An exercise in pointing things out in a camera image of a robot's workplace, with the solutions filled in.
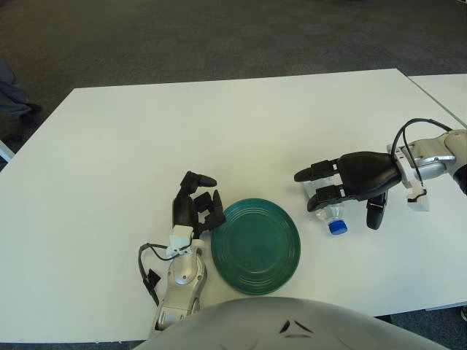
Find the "black wire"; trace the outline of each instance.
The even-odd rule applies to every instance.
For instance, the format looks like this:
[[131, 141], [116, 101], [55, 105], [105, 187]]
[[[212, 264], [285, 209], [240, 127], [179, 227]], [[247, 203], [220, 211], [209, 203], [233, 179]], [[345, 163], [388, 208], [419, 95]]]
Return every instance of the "black wire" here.
[[[399, 131], [397, 132], [397, 134], [395, 135], [395, 138], [394, 138], [394, 142], [393, 142], [393, 146], [391, 147], [391, 159], [393, 160], [393, 162], [396, 161], [395, 157], [394, 157], [394, 154], [395, 154], [395, 148], [397, 146], [397, 141], [399, 140], [399, 138], [401, 137], [401, 134], [402, 134], [402, 138], [404, 139], [404, 145], [405, 147], [407, 148], [407, 152], [409, 153], [409, 157], [410, 157], [410, 160], [412, 161], [412, 163], [414, 164], [414, 167], [415, 167], [415, 171], [417, 172], [417, 175], [418, 175], [418, 179], [420, 181], [420, 184], [423, 186], [423, 179], [422, 179], [422, 175], [420, 174], [420, 170], [418, 168], [418, 165], [415, 163], [415, 159], [414, 159], [414, 155], [412, 154], [412, 151], [410, 150], [410, 147], [409, 145], [407, 144], [407, 139], [406, 139], [406, 128], [411, 125], [411, 124], [415, 124], [415, 123], [421, 123], [421, 122], [424, 122], [424, 123], [430, 123], [430, 124], [433, 124], [433, 125], [436, 125], [438, 127], [440, 127], [441, 129], [444, 129], [445, 131], [451, 131], [452, 129], [449, 127], [449, 126], [446, 126], [445, 124], [442, 124], [440, 122], [437, 122], [436, 120], [433, 120], [433, 119], [425, 119], [425, 118], [414, 118], [414, 119], [411, 119], [409, 120], [408, 122], [406, 122], [404, 124], [404, 126], [402, 128], [399, 129]], [[427, 194], [427, 190], [424, 190], [423, 194], [422, 195], [426, 195]]]
[[417, 175], [418, 175], [418, 179], [420, 180], [420, 183], [423, 185], [422, 175], [420, 174], [420, 170], [418, 169], [418, 165], [415, 163], [415, 159], [414, 159], [414, 156], [413, 156], [413, 154], [412, 154], [412, 151], [410, 150], [410, 147], [409, 147], [409, 145], [407, 144], [406, 129], [404, 129], [404, 130], [402, 131], [402, 139], [404, 139], [404, 144], [405, 144], [405, 146], [406, 146], [407, 152], [409, 152], [410, 160], [411, 160], [412, 163], [414, 164], [415, 171], [417, 172]]
[[441, 129], [444, 129], [445, 131], [451, 131], [452, 130], [449, 126], [446, 126], [445, 124], [437, 122], [436, 120], [433, 120], [433, 119], [425, 119], [425, 118], [411, 119], [408, 122], [406, 122], [404, 124], [404, 126], [402, 128], [400, 128], [399, 131], [397, 132], [397, 134], [395, 135], [393, 146], [391, 147], [391, 159], [395, 160], [394, 159], [394, 154], [395, 154], [395, 148], [397, 146], [397, 141], [399, 140], [399, 137], [401, 137], [401, 134], [404, 132], [404, 130], [409, 125], [414, 124], [414, 123], [420, 123], [420, 122], [430, 123], [430, 124], [436, 125], [436, 126], [440, 127]]
[[[193, 238], [190, 237], [190, 243], [188, 245], [183, 246], [182, 248], [180, 248], [179, 251], [180, 250], [185, 250], [189, 246], [191, 246], [192, 241], [193, 241]], [[155, 293], [154, 287], [151, 286], [151, 284], [150, 284], [150, 281], [148, 279], [146, 271], [144, 270], [143, 262], [142, 262], [142, 259], [141, 259], [142, 253], [148, 248], [151, 249], [154, 252], [155, 256], [158, 257], [159, 259], [161, 259], [162, 261], [173, 260], [174, 258], [180, 256], [180, 254], [177, 253], [173, 257], [162, 257], [162, 256], [160, 256], [156, 252], [156, 250], [154, 248], [160, 248], [160, 249], [167, 249], [168, 248], [167, 246], [163, 246], [162, 244], [146, 243], [146, 244], [143, 244], [142, 246], [139, 247], [139, 251], [138, 251], [138, 269], [139, 269], [139, 273], [141, 274], [141, 277], [143, 278], [143, 283], [146, 286], [147, 291], [149, 292], [151, 297], [153, 297], [153, 300], [154, 300], [155, 304], [157, 306], [159, 306], [159, 298], [158, 298], [157, 294]]]

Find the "person's leg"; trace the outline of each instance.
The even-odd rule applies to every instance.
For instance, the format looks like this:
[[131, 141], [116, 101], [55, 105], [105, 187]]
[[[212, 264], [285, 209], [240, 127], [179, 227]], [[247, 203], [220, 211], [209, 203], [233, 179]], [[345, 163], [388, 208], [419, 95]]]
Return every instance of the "person's leg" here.
[[0, 92], [17, 104], [26, 104], [26, 91], [22, 89], [15, 74], [8, 66], [7, 62], [0, 55]]
[[26, 91], [19, 86], [15, 74], [0, 55], [0, 114], [19, 118], [22, 124], [34, 124], [31, 114], [42, 110], [40, 106], [28, 104]]

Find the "gray trousers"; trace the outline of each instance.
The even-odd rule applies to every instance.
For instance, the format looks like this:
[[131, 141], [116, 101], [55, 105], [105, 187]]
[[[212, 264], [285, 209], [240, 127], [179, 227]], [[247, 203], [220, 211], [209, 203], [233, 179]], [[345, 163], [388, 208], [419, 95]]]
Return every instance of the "gray trousers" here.
[[26, 91], [16, 81], [15, 74], [0, 55], [0, 114], [19, 117], [31, 110], [25, 103]]

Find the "black shoe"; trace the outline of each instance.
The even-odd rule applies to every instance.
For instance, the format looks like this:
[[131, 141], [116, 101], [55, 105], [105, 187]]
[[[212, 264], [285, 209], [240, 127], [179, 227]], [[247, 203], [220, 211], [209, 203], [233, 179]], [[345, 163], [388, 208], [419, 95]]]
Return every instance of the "black shoe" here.
[[42, 112], [42, 107], [38, 104], [26, 104], [31, 110], [29, 113], [36, 114]]
[[20, 115], [20, 123], [22, 126], [32, 128], [36, 125], [36, 119], [34, 118], [32, 113], [28, 112], [23, 115]]

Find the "blue bottle cap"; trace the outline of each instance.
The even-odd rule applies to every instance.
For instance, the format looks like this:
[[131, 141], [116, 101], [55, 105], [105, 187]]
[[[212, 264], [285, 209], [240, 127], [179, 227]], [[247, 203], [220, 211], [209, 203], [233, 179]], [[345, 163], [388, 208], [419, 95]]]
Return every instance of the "blue bottle cap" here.
[[329, 222], [328, 227], [332, 235], [341, 235], [347, 232], [347, 226], [343, 220]]

